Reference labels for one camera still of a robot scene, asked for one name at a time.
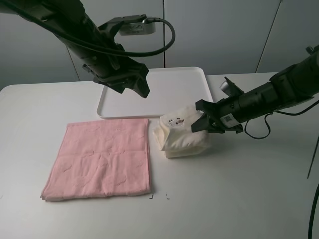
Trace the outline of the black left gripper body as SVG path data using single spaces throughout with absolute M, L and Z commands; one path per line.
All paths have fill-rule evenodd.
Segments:
M 123 82 L 124 86 L 130 86 L 132 76 L 145 77 L 149 72 L 145 64 L 139 63 L 129 57 L 112 57 L 97 55 L 83 57 L 83 69 L 91 73 L 93 81 L 98 84 Z

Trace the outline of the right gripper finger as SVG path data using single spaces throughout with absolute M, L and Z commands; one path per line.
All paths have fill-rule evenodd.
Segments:
M 191 126 L 191 131 L 193 133 L 201 131 L 211 131 L 211 122 L 209 116 L 204 113 L 195 123 Z

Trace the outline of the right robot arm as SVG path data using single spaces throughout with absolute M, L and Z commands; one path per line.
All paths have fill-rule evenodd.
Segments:
M 247 131 L 250 120 L 267 117 L 274 112 L 311 100 L 319 92 L 319 48 L 307 47 L 309 56 L 298 64 L 273 75 L 268 82 L 244 92 L 229 78 L 220 89 L 228 96 L 216 103 L 197 101 L 195 107 L 203 115 L 191 126 L 192 132 Z

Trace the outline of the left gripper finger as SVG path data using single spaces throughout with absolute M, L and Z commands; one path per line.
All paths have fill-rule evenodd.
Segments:
M 106 83 L 106 86 L 120 94 L 122 94 L 125 89 L 123 82 Z
M 150 92 L 147 81 L 145 77 L 141 76 L 132 76 L 130 78 L 129 88 L 135 91 L 142 98 L 146 98 Z

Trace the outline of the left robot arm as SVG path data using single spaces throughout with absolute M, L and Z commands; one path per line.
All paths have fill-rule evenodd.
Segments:
M 133 60 L 114 37 L 126 23 L 145 15 L 112 19 L 97 27 L 79 0 L 2 0 L 2 13 L 16 14 L 54 34 L 83 62 L 94 82 L 118 93 L 131 89 L 143 98 L 150 92 L 145 64 Z

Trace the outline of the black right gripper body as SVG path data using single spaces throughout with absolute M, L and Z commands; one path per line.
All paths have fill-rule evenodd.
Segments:
M 195 103 L 195 108 L 209 116 L 211 122 L 211 131 L 209 133 L 225 133 L 226 131 L 234 131 L 236 133 L 243 132 L 243 126 L 233 115 L 231 115 L 231 121 L 236 121 L 236 124 L 232 127 L 227 126 L 228 122 L 226 122 L 224 118 L 231 112 L 229 112 L 229 110 L 223 110 L 220 102 L 213 103 L 199 100 Z

